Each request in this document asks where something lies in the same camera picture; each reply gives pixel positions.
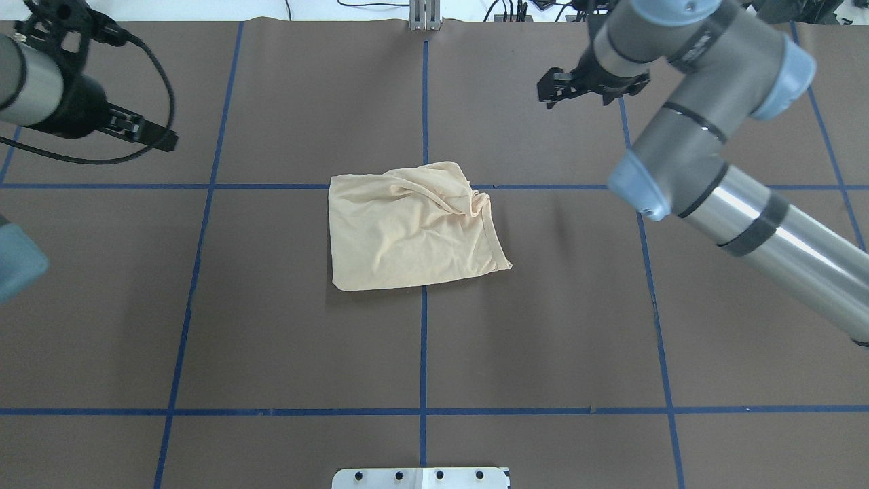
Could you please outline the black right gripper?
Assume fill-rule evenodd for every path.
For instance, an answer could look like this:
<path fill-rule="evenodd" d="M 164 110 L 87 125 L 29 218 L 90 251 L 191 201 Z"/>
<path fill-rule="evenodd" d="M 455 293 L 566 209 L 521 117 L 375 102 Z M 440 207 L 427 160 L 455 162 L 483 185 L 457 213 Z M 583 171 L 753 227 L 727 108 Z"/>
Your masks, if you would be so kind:
<path fill-rule="evenodd" d="M 554 108 L 559 101 L 587 93 L 600 95 L 603 105 L 606 106 L 624 95 L 637 95 L 649 81 L 649 69 L 643 69 L 638 75 L 621 77 L 607 71 L 600 64 L 595 52 L 584 52 L 578 59 L 577 66 L 571 71 L 567 72 L 556 66 L 550 68 L 537 81 L 536 90 L 539 102 L 545 103 L 547 109 Z"/>

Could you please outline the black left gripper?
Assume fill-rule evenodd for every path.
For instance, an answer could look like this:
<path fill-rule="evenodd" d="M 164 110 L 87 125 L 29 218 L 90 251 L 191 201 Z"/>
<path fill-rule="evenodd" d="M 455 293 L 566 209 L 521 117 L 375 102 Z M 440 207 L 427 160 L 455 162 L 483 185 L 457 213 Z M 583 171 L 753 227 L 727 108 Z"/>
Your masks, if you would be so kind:
<path fill-rule="evenodd" d="M 110 103 L 97 81 L 78 75 L 64 83 L 61 101 L 48 117 L 48 133 L 80 139 L 94 131 L 164 152 L 174 151 L 178 143 L 173 130 Z"/>

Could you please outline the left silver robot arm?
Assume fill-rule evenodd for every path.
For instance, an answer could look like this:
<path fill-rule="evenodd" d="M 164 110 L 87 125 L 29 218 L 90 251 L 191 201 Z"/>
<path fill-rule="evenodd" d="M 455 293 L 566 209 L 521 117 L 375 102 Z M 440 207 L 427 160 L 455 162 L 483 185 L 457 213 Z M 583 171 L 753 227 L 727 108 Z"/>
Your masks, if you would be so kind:
<path fill-rule="evenodd" d="M 100 131 L 127 142 L 142 143 L 144 148 L 127 157 L 97 160 L 67 157 L 3 137 L 2 143 L 46 158 L 92 165 L 124 163 L 152 149 L 174 151 L 178 140 L 172 130 L 176 100 L 170 81 L 154 53 L 140 38 L 127 31 L 121 30 L 119 38 L 113 39 L 121 46 L 131 41 L 155 65 L 170 99 L 166 126 L 113 105 L 102 86 L 81 73 L 87 58 L 86 40 L 82 33 L 83 43 L 78 52 L 66 52 L 62 48 L 62 37 L 52 44 L 52 41 L 35 36 L 27 41 L 2 36 L 2 121 L 65 139 L 80 139 Z M 1 297 L 4 303 L 44 275 L 50 263 L 24 229 L 3 214 L 1 235 Z"/>

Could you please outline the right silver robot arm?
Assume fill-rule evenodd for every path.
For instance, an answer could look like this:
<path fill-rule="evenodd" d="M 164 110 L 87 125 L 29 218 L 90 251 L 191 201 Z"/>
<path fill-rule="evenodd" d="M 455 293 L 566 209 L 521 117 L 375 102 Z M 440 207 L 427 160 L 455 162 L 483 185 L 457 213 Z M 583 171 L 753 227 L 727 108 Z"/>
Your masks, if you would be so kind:
<path fill-rule="evenodd" d="M 735 1 L 621 1 L 571 71 L 540 78 L 538 98 L 608 105 L 639 94 L 661 58 L 682 81 L 608 189 L 651 220 L 683 219 L 866 348 L 867 253 L 721 155 L 745 121 L 772 120 L 809 88 L 816 62 L 792 38 Z"/>

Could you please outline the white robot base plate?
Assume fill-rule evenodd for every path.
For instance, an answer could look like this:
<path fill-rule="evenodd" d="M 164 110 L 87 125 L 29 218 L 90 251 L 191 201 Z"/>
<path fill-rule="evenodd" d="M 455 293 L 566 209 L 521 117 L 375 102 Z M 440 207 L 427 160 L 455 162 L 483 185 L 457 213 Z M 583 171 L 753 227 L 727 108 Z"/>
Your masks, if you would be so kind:
<path fill-rule="evenodd" d="M 510 488 L 502 467 L 382 467 L 336 471 L 332 488 Z"/>

